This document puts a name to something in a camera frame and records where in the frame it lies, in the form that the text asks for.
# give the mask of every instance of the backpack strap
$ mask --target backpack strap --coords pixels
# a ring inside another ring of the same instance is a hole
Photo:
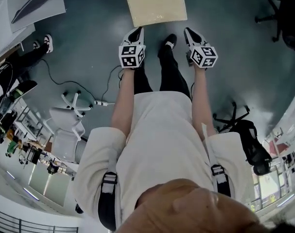
[[[202,123],[202,130],[206,140],[207,152],[210,161],[210,168],[212,172],[212,182],[215,192],[222,193],[231,197],[231,189],[229,179],[225,174],[224,168],[217,162],[211,143],[208,138],[207,126]]]
[[[115,219],[115,193],[117,184],[117,174],[107,172],[101,184],[101,194],[98,203],[98,214],[100,222],[110,231],[116,230]]]
[[[120,185],[116,171],[117,152],[109,152],[108,170],[101,184],[98,215],[104,227],[114,232],[121,225]]]

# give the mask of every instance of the power cord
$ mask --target power cord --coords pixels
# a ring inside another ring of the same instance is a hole
[[[118,65],[118,66],[114,67],[114,68],[110,71],[109,76],[108,76],[108,80],[107,80],[107,88],[106,88],[106,91],[103,93],[103,95],[102,95],[102,97],[101,97],[101,101],[103,101],[103,97],[104,97],[104,95],[108,92],[108,88],[109,88],[109,80],[110,80],[110,77],[112,76],[112,72],[113,72],[115,69],[119,68],[119,67],[121,67],[121,65]]]
[[[81,84],[79,84],[79,83],[76,82],[76,81],[69,80],[69,81],[64,81],[64,82],[61,82],[61,83],[58,83],[57,81],[55,81],[55,80],[53,79],[53,77],[51,76],[51,73],[50,73],[50,66],[49,66],[48,62],[47,62],[46,60],[44,60],[44,59],[41,59],[41,61],[43,61],[43,62],[46,63],[46,66],[47,66],[47,68],[48,68],[48,74],[49,74],[49,77],[50,77],[50,79],[51,79],[55,84],[57,84],[57,85],[62,85],[62,84],[65,84],[65,83],[75,83],[75,84],[79,85],[81,88],[83,88],[85,91],[87,91],[87,92],[93,97],[93,99],[94,99],[95,101],[97,101],[97,99],[94,97],[94,95],[93,95],[90,91],[88,91],[86,88],[84,88]],[[103,95],[102,95],[102,97],[101,97],[101,105],[103,105],[103,97],[104,97],[104,95],[108,92],[108,89],[109,89],[109,81],[110,81],[110,78],[111,78],[112,72],[113,72],[115,69],[117,69],[118,67],[121,67],[121,66],[120,66],[120,65],[116,66],[116,67],[113,68],[113,69],[110,71],[110,73],[109,73],[108,80],[107,80],[107,88],[106,88],[105,92],[103,93]],[[122,76],[119,77],[119,74],[121,73],[121,71],[118,73],[118,78],[119,78],[120,81],[121,81],[121,79],[122,79]]]

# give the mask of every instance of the white sneaker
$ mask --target white sneaker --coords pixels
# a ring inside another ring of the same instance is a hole
[[[52,37],[50,34],[45,35],[44,43],[48,45],[47,53],[53,52],[53,43],[52,43]]]
[[[35,50],[35,49],[39,49],[39,47],[40,47],[39,42],[38,42],[38,41],[34,41],[34,43],[33,43],[33,49],[34,49],[34,50]]]

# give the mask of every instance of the shoe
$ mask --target shoe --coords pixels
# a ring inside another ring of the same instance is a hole
[[[53,52],[53,43],[52,43],[52,37],[50,34],[45,35],[44,43],[48,45],[47,53]]]
[[[35,50],[35,49],[39,49],[39,47],[40,47],[39,42],[38,42],[38,41],[34,41],[34,42],[33,42],[33,49],[34,49],[34,50]]]
[[[177,37],[175,34],[172,33],[162,42],[161,47],[158,51],[158,57],[166,45],[170,46],[171,49],[174,49],[176,46],[176,43],[177,43]]]

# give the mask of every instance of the cardboard sheet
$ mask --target cardboard sheet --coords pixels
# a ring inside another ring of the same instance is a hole
[[[127,0],[135,27],[187,20],[184,0]]]

